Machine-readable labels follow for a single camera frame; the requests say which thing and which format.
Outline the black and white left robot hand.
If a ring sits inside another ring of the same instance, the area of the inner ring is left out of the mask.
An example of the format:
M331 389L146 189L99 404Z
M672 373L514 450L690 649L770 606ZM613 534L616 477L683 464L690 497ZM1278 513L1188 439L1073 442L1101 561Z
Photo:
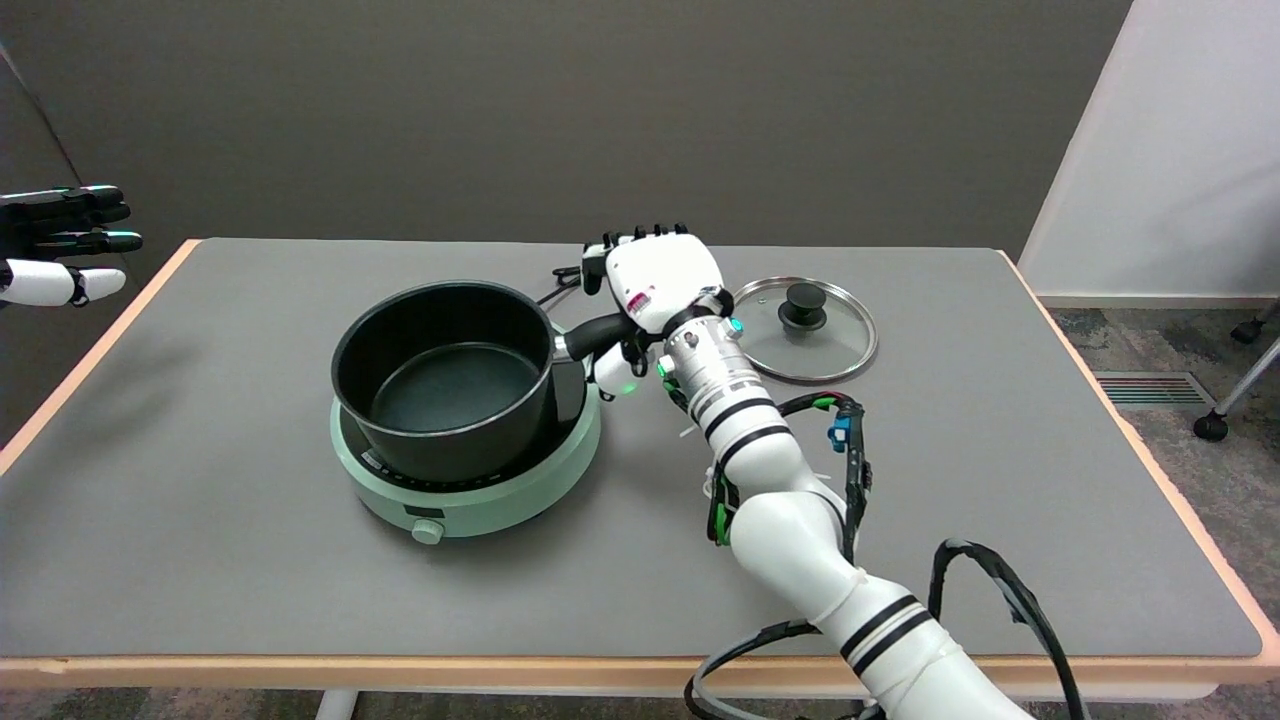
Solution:
M83 307L119 292L124 270L65 260L142 249L141 234L110 228L129 217L125 195L114 184L3 195L3 306Z

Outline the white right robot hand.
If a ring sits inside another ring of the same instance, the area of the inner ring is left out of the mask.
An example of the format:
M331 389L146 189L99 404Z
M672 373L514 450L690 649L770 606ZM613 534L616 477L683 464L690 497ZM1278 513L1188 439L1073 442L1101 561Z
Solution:
M604 234L582 247L580 279L588 295L607 282L634 328L595 351L591 379L602 396L634 392L648 374L654 347L696 316L730 316L733 297L710 250L685 225L645 233Z

